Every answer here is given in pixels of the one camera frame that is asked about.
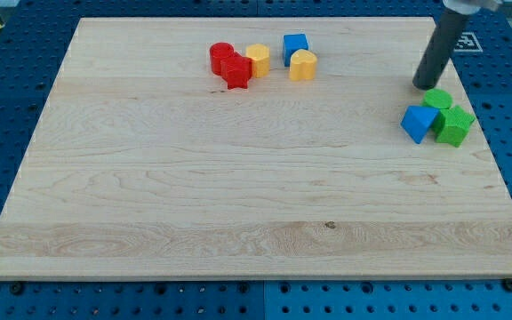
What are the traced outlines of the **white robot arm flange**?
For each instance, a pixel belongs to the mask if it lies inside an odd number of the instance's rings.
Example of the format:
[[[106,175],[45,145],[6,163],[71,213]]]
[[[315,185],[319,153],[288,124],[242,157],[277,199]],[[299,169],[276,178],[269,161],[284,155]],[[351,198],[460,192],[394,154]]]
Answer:
[[[502,5],[502,0],[443,0],[446,8],[463,15],[472,15],[481,9],[492,12],[497,11]]]

